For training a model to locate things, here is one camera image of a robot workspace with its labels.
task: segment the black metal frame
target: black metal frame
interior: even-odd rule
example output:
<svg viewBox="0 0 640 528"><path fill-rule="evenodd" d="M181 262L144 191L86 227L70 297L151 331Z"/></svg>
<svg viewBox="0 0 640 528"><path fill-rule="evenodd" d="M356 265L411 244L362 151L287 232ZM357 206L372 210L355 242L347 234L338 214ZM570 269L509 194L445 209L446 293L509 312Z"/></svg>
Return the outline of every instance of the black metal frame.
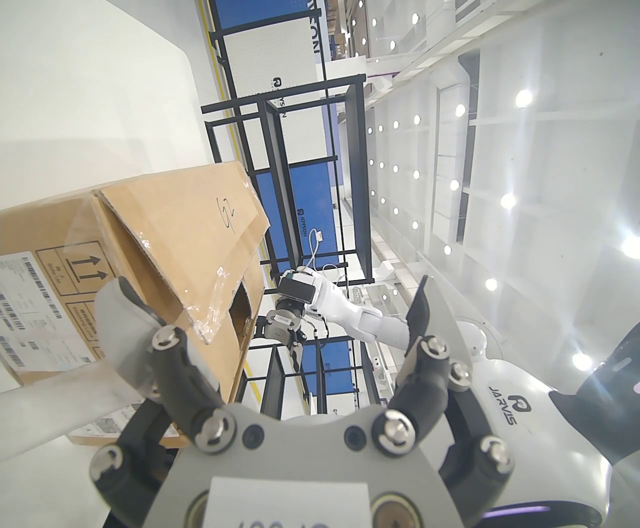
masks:
<svg viewBox="0 0 640 528"><path fill-rule="evenodd" d="M327 343L338 343L338 342L351 343L351 360L353 363L350 367L345 367L341 369L325 369L324 361L322 358L322 347ZM334 396L334 394L327 395L325 376L327 374L332 374L334 372L353 372L354 373L353 374L354 389L351 391L341 392L336 394L354 394L356 397L356 404L359 408L360 407L360 388L358 387L358 376L355 373L357 371L364 370L365 378L367 376L367 373L366 373L366 369L363 368L363 365L356 364L355 343L353 338L348 335L339 335L335 337L326 337L324 339L307 341L307 345L311 345L312 343L316 345L316 369L312 372L305 372L302 369L302 364L301 364L300 371L293 372L291 374L285 374L284 370L282 369L282 362L280 360L280 353L278 349L280 347L284 347L284 345L266 344L266 345L250 346L249 350L271 349L271 359L269 360L269 368L266 376L254 376L252 378L247 378L246 375L243 373L243 382L241 382L240 386L238 387L238 391L236 393L236 401L242 402L244 398L244 393L246 391L246 386L251 381L265 381L264 393L262 395L262 406L261 406L260 412L262 412L263 414L267 414L272 418L280 419L280 417L282 416L282 399L284 397L284 384L286 380L288 380L289 378L299 378L303 387L303 398L307 403L309 403L310 393L307 386L307 376L315 375L316 376L315 396L317 397L317 404L316 404L317 412L318 414L327 414L327 409L328 409L327 396ZM267 399L269 399L269 404L265 404L265 401ZM265 412L267 409L277 409L277 412L276 413Z"/></svg>
<svg viewBox="0 0 640 528"><path fill-rule="evenodd" d="M338 209L338 218L339 218L339 228L340 228L340 243L342 245L342 250L330 253L322 253L316 255L320 256L331 256L338 257L339 264L344 266L344 275L345 281L339 286L345 286L347 284L371 284L374 282L372 269L371 269L371 231L370 231L370 223L369 223L369 183L367 175L367 165L366 165L366 140L365 140L365 132L364 132L364 89L363 84L366 80L365 74L360 74L356 76L343 77L341 79L327 79L326 76L326 66L325 66L325 50L322 41L322 29L319 24L319 19L321 16L321 9L318 7L317 0L313 1L313 4L310 5L309 10L300 11L296 13L290 13L287 15L281 15L278 17L273 17L270 19L258 20L256 22L251 22L249 24L242 24L240 26L235 26L232 28L223 29L220 23L220 16L218 13L218 9L216 6L215 0L209 0L209 8L211 9L211 17L213 23L213 30L209 33L209 37L213 46L218 50L220 54L220 60L224 72L225 78L227 80L228 91L230 95L229 100L224 100L218 103L209 104L202 106L202 113L210 113L221 110L231 109L233 111L233 116L219 119L215 121L205 122L207 136L209 137L209 142L211 144L211 150L213 152L214 159L218 162L220 157L220 150L218 148L218 144L216 141L214 128L216 126L221 125L230 125L236 124L238 135L240 138L240 143L243 150L244 155L244 164L247 169L249 178L260 198L260 193L257 184L257 174L265 172L264 170L257 171L253 165L252 155L249 149L248 139L246 135L246 130L244 128L244 121L249 119L260 119L262 124L263 133L268 131L265 134L265 142L267 144L267 153L269 159L269 169L271 172L274 185L276 188L276 198L278 202L278 209L280 212L280 219L282 221L282 228L285 234L285 242L287 245L287 259L276 259L275 251L273 249L273 242L271 240L270 233L267 231L265 235L265 241L267 246L267 252L269 255L268 260L264 260L261 264L268 264L270 266L269 274L271 275L274 282L277 284L279 281L279 271L278 271L278 263L279 262L289 262L290 267L293 269L302 265L305 259L309 259L310 255L303 255L302 252L302 244L301 244L301 236L300 236L300 228L298 226L297 218L296 218L296 209L295 203L293 199L293 194L291 192L291 176L289 174L289 164L286 158L286 152L284 149L284 139L282 138L282 129L280 127L280 115L285 114L286 112L293 112L297 110L314 108L318 106L326 107L328 124L329 124L329 134L330 134L330 143L331 143L331 156L328 156L326 159L322 161L326 161L327 163L333 163L333 179L337 194L337 209ZM281 22L287 22L288 20L297 20L297 19L315 19L317 21L317 39L319 41L319 53L322 64L323 71L323 80L316 83L303 84L300 86L293 86L290 88L282 88L279 90L274 90L272 92L259 93L247 97L238 97L236 86L233 79L233 74L231 71L231 66L229 62L229 57L227 54L227 48L225 45L225 35L231 35L233 33L238 33L240 31L246 31L248 29L256 29L264 26L279 24ZM349 86L347 93L344 95L329 95L329 90L332 88L337 88L340 86ZM270 103L271 100L281 99L284 97L289 97L291 95L299 95L302 93L308 92L324 92L324 97L302 102L299 104L292 104L288 106L275 107ZM354 211L358 211L358 219L356 223L356 219L354 218L354 228L356 230L356 249L355 250L345 250L344 246L344 230L342 224L342 204L340 200L340 186L338 181L338 168L337 168L337 153L335 146L335 138L334 138L334 130L333 130L333 120L330 110L330 105L335 104L337 102L344 102L347 109L347 114L353 116L353 121L356 123L355 126L351 126L348 131L348 143L349 143L349 160L351 162L351 174L355 174L356 178L352 179L352 189L355 188L355 193L352 192L352 199L354 203ZM258 105L258 112L251 112L242 114L241 107L249 104ZM359 152L358 158L360 160L354 159L352 156L353 152ZM309 160L301 163L292 164L291 166L303 166L304 164L309 163L318 163L320 160ZM365 279L360 281L349 281L348 279L348 270L347 270L347 262L346 255L356 253L360 260L360 264L364 271ZM266 293L274 293L273 290L267 290Z"/></svg>

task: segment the barcode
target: barcode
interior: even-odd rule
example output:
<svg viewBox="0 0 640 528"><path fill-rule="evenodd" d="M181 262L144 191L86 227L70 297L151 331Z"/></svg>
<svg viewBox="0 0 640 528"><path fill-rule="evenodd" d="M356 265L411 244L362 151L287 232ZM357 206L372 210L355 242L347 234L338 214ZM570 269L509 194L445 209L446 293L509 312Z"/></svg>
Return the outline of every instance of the barcode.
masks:
<svg viewBox="0 0 640 528"><path fill-rule="evenodd" d="M4 294L2 292L0 292L0 305L4 308L4 311L9 316L9 319L11 319L13 321L14 325L18 329L24 330L24 325L22 324L22 321L18 317L18 314L15 313L14 309L8 303L8 301L6 300L6 297L4 296Z"/></svg>
<svg viewBox="0 0 640 528"><path fill-rule="evenodd" d="M15 353L15 350L13 350L13 348L11 348L11 345L9 344L9 342L6 340L6 338L4 337L4 335L0 335L0 346L2 346L2 348L4 349L4 351L7 353L7 355L13 360L13 362L18 365L19 367L24 368L24 363L22 362L22 360L19 358L18 354Z"/></svg>
<svg viewBox="0 0 640 528"><path fill-rule="evenodd" d="M36 283L36 286L40 290L40 293L42 293L42 296L48 302L49 308L51 308L51 311L56 316L56 319L62 319L62 314L60 313L60 310L58 310L57 306L53 303L53 300L51 299L51 295L49 295L49 292L44 287L44 284L40 280L40 277L36 273L36 270L33 268L32 263L29 261L29 257L23 257L22 261L24 262L24 265L26 266L27 271L29 271L29 275L31 275L31 278L33 279L33 281Z"/></svg>
<svg viewBox="0 0 640 528"><path fill-rule="evenodd" d="M113 418L100 418L95 421L95 425L107 435L117 435L120 432L120 428L118 427L118 424L113 421Z"/></svg>

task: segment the box flap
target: box flap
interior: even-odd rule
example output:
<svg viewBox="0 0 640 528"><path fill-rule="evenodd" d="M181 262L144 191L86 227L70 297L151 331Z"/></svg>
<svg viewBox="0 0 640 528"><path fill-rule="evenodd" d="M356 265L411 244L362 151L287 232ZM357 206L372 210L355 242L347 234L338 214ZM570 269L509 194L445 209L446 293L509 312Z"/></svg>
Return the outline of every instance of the box flap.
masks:
<svg viewBox="0 0 640 528"><path fill-rule="evenodd" d="M142 176L99 193L211 342L269 227L240 163Z"/></svg>

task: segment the jarvis logo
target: jarvis logo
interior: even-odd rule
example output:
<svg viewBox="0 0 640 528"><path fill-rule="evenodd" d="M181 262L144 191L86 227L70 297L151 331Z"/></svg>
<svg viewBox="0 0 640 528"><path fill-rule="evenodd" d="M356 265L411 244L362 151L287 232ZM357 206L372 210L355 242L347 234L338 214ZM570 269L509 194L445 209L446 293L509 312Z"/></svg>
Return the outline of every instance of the jarvis logo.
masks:
<svg viewBox="0 0 640 528"><path fill-rule="evenodd" d="M307 236L307 222L305 221L305 210L298 209L298 216L300 217L300 234L303 237Z"/></svg>
<svg viewBox="0 0 640 528"><path fill-rule="evenodd" d="M518 396L514 394L505 398L499 389L489 387L489 390L493 394L493 397L495 398L497 404L500 406L500 410L504 415L504 419L507 420L507 423L510 426L518 424L518 422L516 421L516 417L513 415L513 411L511 409L519 413L528 413L531 411L531 405L529 405L529 402L524 396Z"/></svg>

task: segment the white pegboard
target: white pegboard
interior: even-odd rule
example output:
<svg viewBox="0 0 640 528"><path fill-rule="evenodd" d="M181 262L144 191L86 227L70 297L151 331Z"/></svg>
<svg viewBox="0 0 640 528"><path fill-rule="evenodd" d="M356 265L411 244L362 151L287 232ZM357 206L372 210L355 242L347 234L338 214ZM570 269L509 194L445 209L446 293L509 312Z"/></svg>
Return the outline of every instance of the white pegboard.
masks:
<svg viewBox="0 0 640 528"><path fill-rule="evenodd" d="M234 33L225 37L225 45L238 97L317 81L308 19ZM275 86L276 78L280 79L280 86ZM322 92L315 92L287 97L284 104L314 100L321 95ZM257 170L268 167L259 120L247 121L245 127L254 167ZM289 163L327 155L320 107L286 114L282 118L282 132Z"/></svg>

